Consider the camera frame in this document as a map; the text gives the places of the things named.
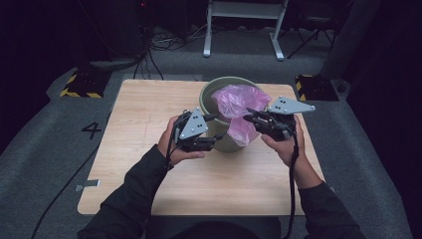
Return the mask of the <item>green plastic bucket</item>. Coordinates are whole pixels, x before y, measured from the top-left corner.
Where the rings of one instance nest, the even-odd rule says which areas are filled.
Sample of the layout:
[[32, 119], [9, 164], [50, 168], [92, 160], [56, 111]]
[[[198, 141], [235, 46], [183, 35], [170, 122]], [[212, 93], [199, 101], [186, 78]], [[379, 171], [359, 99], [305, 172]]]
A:
[[222, 139], [222, 149], [221, 152], [236, 152], [243, 149], [245, 146], [239, 146], [236, 142], [228, 135], [227, 130], [229, 128], [229, 122], [224, 120], [217, 109], [217, 104], [212, 100], [211, 96], [218, 90], [229, 86], [229, 85], [247, 85], [259, 88], [255, 83], [239, 78], [239, 77], [221, 77], [212, 80], [207, 83], [205, 87], [201, 90], [199, 95], [199, 105], [202, 112], [206, 115], [215, 114], [218, 117], [214, 120], [208, 122], [208, 131], [207, 136], [211, 137], [217, 133], [225, 133], [224, 138]]

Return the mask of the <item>black yellow striped base plate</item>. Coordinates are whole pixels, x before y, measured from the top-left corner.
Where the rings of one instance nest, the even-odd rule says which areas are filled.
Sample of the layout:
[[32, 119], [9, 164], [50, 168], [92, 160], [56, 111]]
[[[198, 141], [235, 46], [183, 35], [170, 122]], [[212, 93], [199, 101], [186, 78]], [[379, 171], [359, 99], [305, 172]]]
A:
[[101, 99], [105, 95], [111, 72], [91, 74], [74, 71], [62, 89], [61, 97]]
[[295, 84], [299, 99], [304, 101], [337, 102], [338, 96], [331, 81], [320, 75], [298, 75]]

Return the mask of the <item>person's left hand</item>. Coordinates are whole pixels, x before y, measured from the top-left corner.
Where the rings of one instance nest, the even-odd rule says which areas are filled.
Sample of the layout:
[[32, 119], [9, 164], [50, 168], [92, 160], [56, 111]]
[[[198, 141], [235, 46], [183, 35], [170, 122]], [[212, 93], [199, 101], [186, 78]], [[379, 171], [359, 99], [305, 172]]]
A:
[[205, 153], [202, 151], [185, 152], [181, 149], [176, 148], [174, 144], [171, 142], [173, 125], [177, 119], [178, 119], [178, 116], [174, 116], [169, 120], [166, 130], [161, 135], [159, 142], [157, 144], [158, 150], [161, 152], [163, 156], [169, 159], [172, 165], [176, 165], [185, 159], [204, 158]]

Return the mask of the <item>white metal stand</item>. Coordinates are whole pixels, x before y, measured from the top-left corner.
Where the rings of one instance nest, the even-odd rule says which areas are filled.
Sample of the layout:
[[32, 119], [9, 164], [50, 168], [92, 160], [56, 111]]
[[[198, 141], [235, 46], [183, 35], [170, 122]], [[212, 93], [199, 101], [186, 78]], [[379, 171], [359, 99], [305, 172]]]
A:
[[281, 3], [245, 3], [245, 2], [222, 2], [220, 0], [208, 0], [206, 21], [207, 29], [202, 55], [205, 58], [211, 56], [212, 44], [212, 20], [214, 17], [246, 18], [276, 20], [274, 32], [269, 33], [276, 59], [283, 61], [284, 53], [279, 43], [279, 34], [285, 18], [290, 0], [281, 0]]

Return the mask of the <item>grey column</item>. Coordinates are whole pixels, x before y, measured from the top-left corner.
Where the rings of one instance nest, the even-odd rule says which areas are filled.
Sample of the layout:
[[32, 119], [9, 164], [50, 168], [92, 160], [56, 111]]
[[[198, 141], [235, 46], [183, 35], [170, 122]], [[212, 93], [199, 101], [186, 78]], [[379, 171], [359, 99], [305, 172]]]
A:
[[324, 79], [341, 78], [376, 15], [380, 2], [381, 0], [354, 0], [350, 13], [319, 71]]

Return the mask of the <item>person's dark clothed body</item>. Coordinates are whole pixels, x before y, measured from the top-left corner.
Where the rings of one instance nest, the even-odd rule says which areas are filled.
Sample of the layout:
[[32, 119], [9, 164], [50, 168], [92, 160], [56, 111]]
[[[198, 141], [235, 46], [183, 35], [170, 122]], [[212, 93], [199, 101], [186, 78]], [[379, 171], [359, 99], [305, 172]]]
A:
[[146, 239], [280, 239], [277, 217], [170, 217], [150, 219]]

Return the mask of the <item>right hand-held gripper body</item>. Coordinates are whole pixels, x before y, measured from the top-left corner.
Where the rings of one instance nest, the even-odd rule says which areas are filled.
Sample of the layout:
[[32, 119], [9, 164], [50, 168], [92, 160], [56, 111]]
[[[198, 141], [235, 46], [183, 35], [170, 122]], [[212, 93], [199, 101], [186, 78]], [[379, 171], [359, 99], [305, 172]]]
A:
[[314, 112], [316, 107], [286, 97], [278, 97], [265, 111], [258, 112], [257, 131], [275, 141], [289, 139], [296, 133], [295, 114]]

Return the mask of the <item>pink plastic bag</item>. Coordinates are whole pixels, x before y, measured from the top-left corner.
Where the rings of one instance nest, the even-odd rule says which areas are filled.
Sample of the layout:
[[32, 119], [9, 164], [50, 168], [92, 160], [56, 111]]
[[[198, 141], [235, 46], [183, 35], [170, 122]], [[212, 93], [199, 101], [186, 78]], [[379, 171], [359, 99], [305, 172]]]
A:
[[264, 91], [247, 85], [226, 86], [211, 98], [222, 118], [230, 123], [228, 135], [239, 146], [247, 146], [259, 135], [253, 124], [244, 119], [248, 109], [263, 111], [272, 100]]

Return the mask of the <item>black tripod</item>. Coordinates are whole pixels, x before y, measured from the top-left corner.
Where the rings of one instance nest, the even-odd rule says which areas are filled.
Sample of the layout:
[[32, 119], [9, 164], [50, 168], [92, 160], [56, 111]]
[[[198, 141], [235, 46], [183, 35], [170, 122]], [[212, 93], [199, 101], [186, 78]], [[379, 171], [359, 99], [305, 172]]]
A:
[[324, 33], [328, 39], [331, 47], [336, 39], [336, 36], [330, 37], [328, 31], [334, 31], [336, 28], [336, 20], [333, 15], [318, 14], [318, 13], [300, 13], [299, 14], [299, 27], [297, 30], [305, 29], [311, 31], [312, 34], [304, 40], [297, 48], [295, 48], [289, 55], [290, 59], [296, 54], [302, 47], [304, 47], [310, 40], [316, 40], [320, 33]]

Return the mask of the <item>person's right hand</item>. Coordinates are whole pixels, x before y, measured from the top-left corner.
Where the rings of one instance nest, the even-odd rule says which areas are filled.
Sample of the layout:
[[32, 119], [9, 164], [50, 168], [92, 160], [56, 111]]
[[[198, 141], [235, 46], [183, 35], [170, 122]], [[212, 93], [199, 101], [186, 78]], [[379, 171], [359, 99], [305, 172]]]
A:
[[295, 146], [298, 148], [299, 153], [295, 166], [300, 166], [305, 162], [308, 162], [308, 158], [306, 156], [304, 132], [301, 126], [301, 122], [297, 116], [294, 116], [294, 119], [296, 121], [297, 138], [291, 137], [290, 139], [284, 141], [275, 141], [269, 135], [261, 135], [262, 141], [278, 154], [286, 166], [291, 166]]

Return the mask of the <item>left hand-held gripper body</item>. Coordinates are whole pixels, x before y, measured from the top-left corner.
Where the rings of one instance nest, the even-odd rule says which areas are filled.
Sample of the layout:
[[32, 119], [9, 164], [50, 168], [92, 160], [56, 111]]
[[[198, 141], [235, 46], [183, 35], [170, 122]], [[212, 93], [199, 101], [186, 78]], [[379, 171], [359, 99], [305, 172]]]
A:
[[210, 151], [212, 137], [201, 137], [208, 130], [199, 108], [193, 111], [185, 110], [173, 125], [173, 139], [177, 148], [185, 151]]

